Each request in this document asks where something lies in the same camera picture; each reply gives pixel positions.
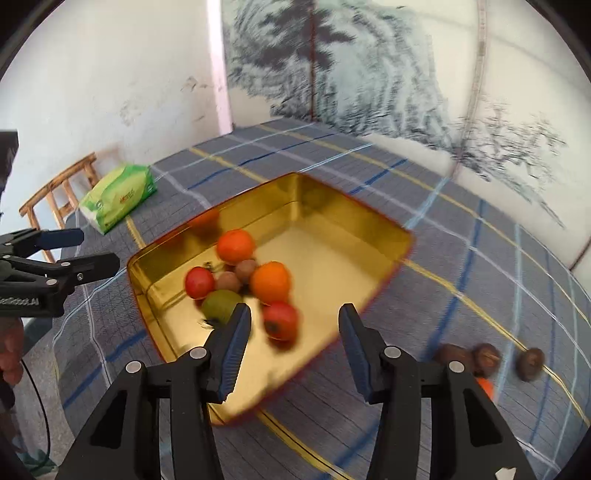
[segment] wall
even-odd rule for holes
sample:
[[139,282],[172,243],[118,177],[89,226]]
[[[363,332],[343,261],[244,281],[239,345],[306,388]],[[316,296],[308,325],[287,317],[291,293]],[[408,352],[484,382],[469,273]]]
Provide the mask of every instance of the wall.
[[[258,108],[255,122],[274,113],[307,115],[309,87],[278,88],[272,81],[282,76],[290,85],[301,68],[294,56],[285,59],[289,50],[274,49],[273,26],[282,29],[281,42],[293,37],[310,48],[305,34],[284,33],[297,27],[281,12],[301,3],[223,0],[230,101],[241,124],[250,120],[245,98],[250,111]],[[329,98],[316,105],[316,118],[449,174],[474,95],[472,134],[456,181],[571,264],[591,235],[591,83],[554,28],[525,0],[314,4],[328,12],[317,15],[317,28],[332,32],[315,43],[329,56],[324,66],[316,63],[316,98]],[[259,25],[250,38],[241,19]],[[475,82],[480,38],[486,48],[479,56],[482,80]]]
[[[66,0],[33,32],[0,82],[0,129],[17,129],[20,141],[0,231],[28,227],[18,208],[91,151],[105,173],[219,135],[206,8]],[[74,189],[83,193],[85,180]],[[47,202],[37,212],[55,228]]]

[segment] silver bolt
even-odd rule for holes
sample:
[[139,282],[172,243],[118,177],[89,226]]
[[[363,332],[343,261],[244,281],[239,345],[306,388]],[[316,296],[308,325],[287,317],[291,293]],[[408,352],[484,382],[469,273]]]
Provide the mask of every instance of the silver bolt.
[[189,355],[191,355],[191,358],[199,360],[200,358],[203,358],[207,355],[207,350],[205,350],[205,348],[203,348],[202,346],[198,346],[191,350],[191,353]]
[[400,348],[398,348],[398,347],[387,346],[384,349],[384,355],[387,356],[388,358],[399,358],[400,355],[402,355],[402,352],[400,351]]
[[127,365],[125,365],[125,369],[127,370],[127,373],[130,373],[130,374],[136,374],[137,372],[140,371],[141,368],[142,368],[142,364],[139,363],[137,360],[132,360]]
[[454,373],[461,374],[464,371],[464,364],[454,360],[453,362],[449,362],[449,370]]

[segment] yellow stripe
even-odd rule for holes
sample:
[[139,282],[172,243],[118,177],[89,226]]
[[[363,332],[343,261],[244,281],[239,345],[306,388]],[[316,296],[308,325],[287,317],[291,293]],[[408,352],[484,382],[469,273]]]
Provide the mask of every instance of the yellow stripe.
[[[456,296],[458,300],[460,300],[464,305],[466,305],[466,307],[471,309],[480,318],[482,318],[489,325],[491,325],[495,330],[497,330],[501,335],[503,335],[504,337],[511,340],[514,344],[516,344],[520,350],[522,350],[522,351],[527,350],[527,347],[523,343],[521,343],[518,338],[516,338],[511,332],[509,332],[506,328],[504,328],[494,318],[492,318],[490,315],[488,315],[487,312],[485,312],[481,307],[479,307],[476,303],[474,303],[473,300],[468,298],[463,293],[459,292],[454,287],[454,285],[452,285],[450,282],[448,282],[444,278],[441,278],[441,277],[435,275],[433,272],[430,272],[426,268],[421,267],[420,265],[416,264],[412,260],[404,260],[403,263],[406,266],[412,268],[415,272],[423,275],[424,277],[429,278],[430,280],[433,280],[436,283],[439,283],[442,287],[446,288],[449,292],[451,292],[454,296]],[[551,370],[548,366],[545,365],[544,370],[546,371],[546,373],[548,373],[548,375],[550,377],[552,377],[552,379],[556,383],[558,383],[559,386],[561,386],[561,388],[564,390],[564,392],[566,393],[566,395],[570,399],[571,403],[573,404],[573,407],[575,407],[577,412],[579,412],[579,415],[581,415],[581,418],[583,419],[585,424],[587,426],[589,426],[589,419],[587,418],[587,416],[583,412],[583,409],[580,407],[580,405],[574,399],[574,397],[570,393],[569,389],[564,384],[564,381],[553,370]]]
[[268,181],[265,177],[261,177],[260,175],[257,175],[256,173],[253,173],[245,168],[238,167],[237,165],[234,165],[233,163],[230,163],[228,160],[224,160],[222,157],[218,157],[217,155],[210,155],[209,153],[194,147],[189,148],[189,150],[203,158],[214,160],[218,162],[220,165],[223,165],[224,167],[239,171],[244,176],[253,179],[254,181],[257,181],[259,183],[265,183],[266,181]]
[[[317,145],[321,145],[322,147],[326,147],[329,148],[331,150],[335,150],[337,152],[341,152],[341,153],[346,153],[348,150],[345,150],[344,148],[338,147],[337,145],[331,144],[329,142],[325,142],[323,140],[315,140],[312,137],[307,137],[306,135],[302,135],[302,134],[298,134],[295,132],[284,132],[281,130],[277,130],[275,128],[271,128],[268,127],[266,125],[259,125],[258,128],[261,128],[263,130],[267,130],[268,132],[273,132],[273,133],[283,133],[284,135],[289,135],[291,137],[294,138],[299,138],[301,140],[304,141],[311,141],[314,142]],[[396,170],[394,168],[391,168],[390,166],[386,165],[383,162],[380,162],[379,160],[376,160],[374,158],[368,157],[367,155],[363,155],[357,152],[352,152],[349,155],[351,155],[352,157],[358,158],[360,160],[366,161],[367,163],[371,163],[372,165],[376,165],[378,167],[383,168],[384,170],[388,170],[389,172],[393,173],[394,175],[398,175],[399,177],[402,177],[412,183],[414,183],[415,185],[418,185],[422,188],[424,188],[425,190],[428,191],[433,191],[433,187],[431,187],[430,185],[427,185],[425,182],[422,182],[421,180],[408,175],[407,173],[404,173],[403,171],[400,170]],[[465,212],[469,213],[470,215],[472,215],[474,218],[478,218],[478,213],[475,212],[474,210],[472,210],[470,207],[467,207],[466,205],[464,205],[461,202],[458,202],[457,200],[451,198],[450,196],[444,194],[444,193],[440,193],[439,197],[442,198],[443,200],[451,203],[452,205],[455,205],[458,208],[461,208],[462,210],[464,210]],[[510,243],[511,245],[513,245],[513,247],[519,248],[517,246],[517,244],[508,236],[506,236],[503,232],[501,232],[497,227],[495,227],[494,225],[492,225],[491,223],[487,222],[484,219],[481,219],[482,223],[484,223],[487,227],[489,227],[491,230],[493,230],[497,235],[499,235],[502,239],[504,239],[505,241],[507,241],[508,243]],[[521,251],[523,252],[523,254],[528,257],[541,271],[543,271],[546,275],[548,275],[549,277],[552,278],[552,280],[554,281],[554,283],[556,284],[556,286],[562,291],[562,293],[564,293],[564,295],[568,298],[568,300],[573,304],[574,308],[577,310],[577,312],[579,312],[579,315],[581,315],[582,318],[584,318],[585,322],[587,322],[590,326],[591,326],[591,322],[589,321],[589,319],[587,318],[587,316],[581,311],[581,309],[577,306],[577,304],[575,303],[574,299],[572,299],[566,292],[565,290],[558,284],[558,282],[550,275],[550,273],[542,266],[540,265],[539,262],[537,262],[528,252],[524,251],[521,249]]]
[[256,414],[270,431],[277,435],[283,443],[298,453],[306,462],[321,472],[327,473],[332,478],[339,480],[353,480],[353,478],[339,467],[332,465],[328,460],[322,458],[318,453],[303,443],[298,437],[286,429],[279,421],[266,410],[259,410]]
[[131,217],[129,215],[127,217],[125,217],[125,223],[127,223],[127,228],[129,230],[129,233],[131,233],[131,236],[134,238],[135,243],[138,245],[138,247],[140,249],[145,247],[146,243],[144,242],[144,239],[142,238],[142,236],[139,234],[138,228],[135,226],[134,221],[131,219]]

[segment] wooden chair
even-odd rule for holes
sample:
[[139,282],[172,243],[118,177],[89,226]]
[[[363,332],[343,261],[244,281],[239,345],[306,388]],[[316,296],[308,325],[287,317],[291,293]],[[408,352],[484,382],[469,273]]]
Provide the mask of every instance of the wooden chair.
[[[71,167],[65,169],[50,182],[41,187],[35,195],[29,198],[25,204],[18,209],[18,213],[21,214],[21,217],[26,215],[31,226],[40,230],[41,228],[39,226],[39,220],[37,220],[37,216],[35,215],[34,206],[46,198],[49,207],[51,208],[51,212],[53,213],[53,217],[56,219],[57,225],[59,228],[65,228],[65,218],[78,207],[78,198],[76,198],[74,190],[72,190],[70,178],[78,172],[83,172],[90,183],[90,187],[94,187],[99,182],[99,177],[92,165],[95,161],[96,154],[91,153],[90,155],[85,156],[82,160],[74,163]],[[56,198],[53,195],[54,190],[58,187],[63,187],[68,198],[68,202],[62,207],[57,206]],[[48,262],[56,262],[50,251],[44,250],[43,254]]]

